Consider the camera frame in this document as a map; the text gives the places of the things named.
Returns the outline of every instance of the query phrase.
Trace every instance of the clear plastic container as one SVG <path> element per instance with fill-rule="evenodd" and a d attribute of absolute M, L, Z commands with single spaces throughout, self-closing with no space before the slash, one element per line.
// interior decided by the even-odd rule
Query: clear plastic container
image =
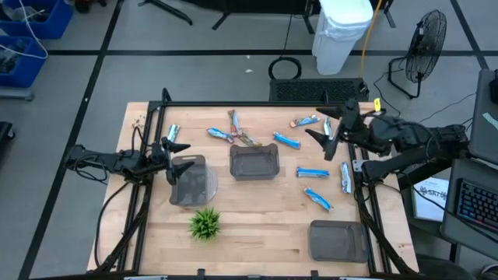
<path fill-rule="evenodd" d="M 170 203 L 181 207 L 200 207 L 207 205 L 214 198 L 218 188 L 216 174 L 205 164 L 204 156 L 177 156 L 173 164 L 193 161 L 171 191 Z"/>

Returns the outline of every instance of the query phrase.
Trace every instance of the wooden tabletop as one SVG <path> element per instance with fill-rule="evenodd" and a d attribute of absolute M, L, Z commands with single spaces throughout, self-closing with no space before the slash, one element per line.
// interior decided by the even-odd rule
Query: wooden tabletop
<path fill-rule="evenodd" d="M 144 125 L 147 105 L 128 104 L 117 150 L 131 148 L 133 127 Z M 373 104 L 361 103 L 360 107 L 368 111 L 373 109 Z M 237 111 L 242 129 L 263 145 L 275 143 L 274 131 L 301 141 L 300 150 L 276 143 L 280 172 L 274 180 L 235 181 L 230 175 L 230 144 L 209 136 L 206 128 L 230 131 L 227 111 L 231 109 Z M 323 115 L 311 107 L 168 107 L 163 136 L 171 124 L 179 124 L 176 142 L 188 143 L 191 147 L 178 155 L 203 155 L 218 178 L 218 191 L 208 206 L 221 212 L 221 233 L 207 243 L 191 239 L 188 225 L 195 210 L 169 203 L 171 186 L 166 174 L 160 172 L 154 179 L 140 273 L 196 275 L 197 269 L 204 268 L 207 275 L 307 276 L 311 270 L 318 270 L 320 276 L 368 275 L 366 264 L 318 262 L 310 257 L 308 229 L 313 220 L 359 222 L 357 204 L 351 194 L 342 193 L 340 184 L 339 164 L 350 162 L 347 144 L 339 144 L 334 159 L 328 162 L 319 144 L 304 132 L 304 127 L 289 126 L 292 119 L 310 114 L 323 119 Z M 155 131 L 155 123 L 156 119 L 151 131 Z M 332 121 L 334 130 L 337 124 L 336 120 Z M 323 121 L 306 128 L 322 131 Z M 138 136 L 135 143 L 140 143 Z M 236 144 L 245 146 L 240 140 L 236 140 Z M 297 166 L 328 170 L 331 176 L 328 179 L 297 178 Z M 385 183 L 398 187 L 394 175 Z M 122 177 L 110 176 L 106 200 L 122 184 Z M 335 209 L 327 212 L 312 202 L 303 192 L 305 187 L 322 195 Z M 121 192 L 103 214 L 100 261 L 121 238 L 131 189 L 130 186 Z M 418 270 L 400 194 L 389 187 L 378 187 L 377 196 L 386 237 L 406 263 Z M 377 270 L 382 271 L 378 245 L 371 236 Z M 135 239 L 129 248 L 127 268 L 132 265 Z M 95 264 L 91 257 L 89 269 L 92 268 Z"/>

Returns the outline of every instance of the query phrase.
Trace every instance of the table leg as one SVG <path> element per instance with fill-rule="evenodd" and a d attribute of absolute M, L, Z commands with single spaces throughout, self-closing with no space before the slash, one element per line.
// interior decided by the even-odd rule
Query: table leg
<path fill-rule="evenodd" d="M 396 28 L 395 20 L 392 18 L 391 13 L 389 12 L 389 9 L 391 8 L 392 2 L 394 2 L 394 1 L 395 0 L 388 0 L 388 3 L 386 4 L 386 6 L 384 8 L 384 14 L 388 18 L 389 26 L 391 28 Z"/>
<path fill-rule="evenodd" d="M 454 264 L 458 264 L 458 261 L 460 259 L 460 249 L 461 249 L 460 244 L 458 243 L 451 244 L 450 261 Z"/>
<path fill-rule="evenodd" d="M 304 24 L 306 25 L 309 34 L 314 34 L 314 29 L 310 23 L 310 13 L 312 5 L 313 5 L 313 0 L 307 0 L 306 8 L 304 9 L 304 14 L 303 14 Z"/>

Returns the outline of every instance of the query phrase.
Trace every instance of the green plant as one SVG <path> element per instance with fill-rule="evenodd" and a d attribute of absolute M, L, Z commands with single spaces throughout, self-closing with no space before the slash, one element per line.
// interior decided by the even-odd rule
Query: green plant
<path fill-rule="evenodd" d="M 190 231 L 195 240 L 207 241 L 219 233 L 219 213 L 214 208 L 197 210 L 190 221 Z"/>

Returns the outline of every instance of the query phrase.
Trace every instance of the white bin lid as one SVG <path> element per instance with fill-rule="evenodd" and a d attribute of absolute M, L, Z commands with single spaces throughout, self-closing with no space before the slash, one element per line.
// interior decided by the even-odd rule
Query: white bin lid
<path fill-rule="evenodd" d="M 369 0 L 320 0 L 321 9 L 336 26 L 370 24 L 374 11 Z"/>

